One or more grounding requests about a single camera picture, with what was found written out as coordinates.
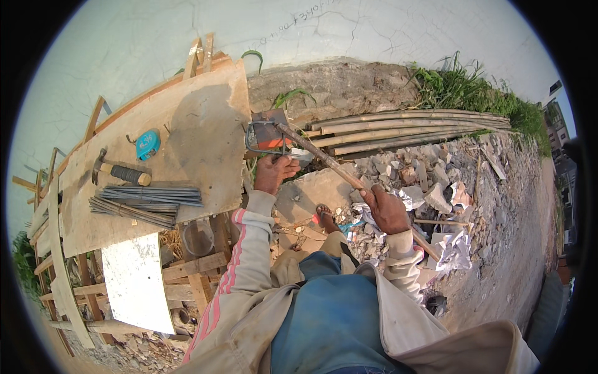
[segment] flip-flop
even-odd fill
[[[326,205],[326,204],[318,204],[316,205],[316,214],[318,214],[318,208],[323,208],[326,207],[328,208],[328,210],[330,210],[330,208]],[[320,222],[319,222],[319,226],[320,227],[324,227],[324,224],[322,224],[322,216],[324,214],[328,214],[330,217],[332,217],[332,222],[334,222],[334,224],[336,224],[336,220],[334,219],[334,215],[330,212],[326,212],[324,209],[320,210],[320,215],[318,218],[320,218]]]

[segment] sky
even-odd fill
[[[560,89],[559,94],[556,97],[556,102],[559,103],[561,112],[563,113],[565,126],[567,126],[570,139],[576,138],[577,131],[575,130],[575,121],[573,120],[573,112],[571,111],[571,104],[569,103],[565,88]]]

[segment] green plant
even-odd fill
[[[541,107],[516,97],[504,80],[497,82],[493,78],[494,85],[488,82],[482,77],[484,71],[479,61],[463,66],[459,62],[459,51],[439,61],[447,62],[448,68],[438,71],[419,68],[410,79],[415,79],[422,98],[416,107],[490,112],[508,117],[514,130],[538,144],[540,156],[550,157]]]
[[[248,51],[245,51],[245,52],[244,52],[244,53],[241,55],[241,58],[243,58],[243,57],[245,57],[245,56],[248,56],[248,55],[250,55],[250,54],[253,54],[254,56],[258,56],[258,58],[260,59],[260,68],[259,68],[259,70],[258,70],[258,75],[260,75],[260,74],[261,74],[261,66],[262,66],[262,64],[264,63],[264,57],[261,55],[261,53],[260,53],[260,52],[258,52],[258,51],[254,51],[254,50],[251,50],[251,49],[250,49],[250,50],[248,50]]]
[[[313,100],[314,104],[318,104],[316,102],[316,99],[314,99],[312,94],[310,94],[309,92],[305,91],[304,89],[294,89],[293,91],[289,91],[287,93],[278,94],[278,96],[276,97],[276,99],[274,99],[274,102],[272,103],[272,107],[274,109],[278,109],[282,104],[285,104],[286,107],[286,101],[290,100],[293,96],[300,93],[309,96],[309,98]]]
[[[41,287],[39,279],[33,271],[35,270],[35,250],[27,238],[25,231],[19,232],[13,240],[13,263],[17,272],[17,279],[25,293],[33,300],[39,301]]]

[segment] bundle of rebar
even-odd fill
[[[406,110],[321,121],[306,134],[334,156],[449,140],[480,130],[510,133],[509,119],[464,110]]]
[[[203,207],[202,196],[195,187],[108,186],[100,192],[105,199],[136,199]]]
[[[176,225],[175,216],[136,209],[126,204],[113,202],[102,197],[91,197],[89,199],[89,205],[91,206],[91,212],[96,214],[119,215],[121,217],[128,217],[155,224],[156,226],[164,227],[169,230],[174,229]]]

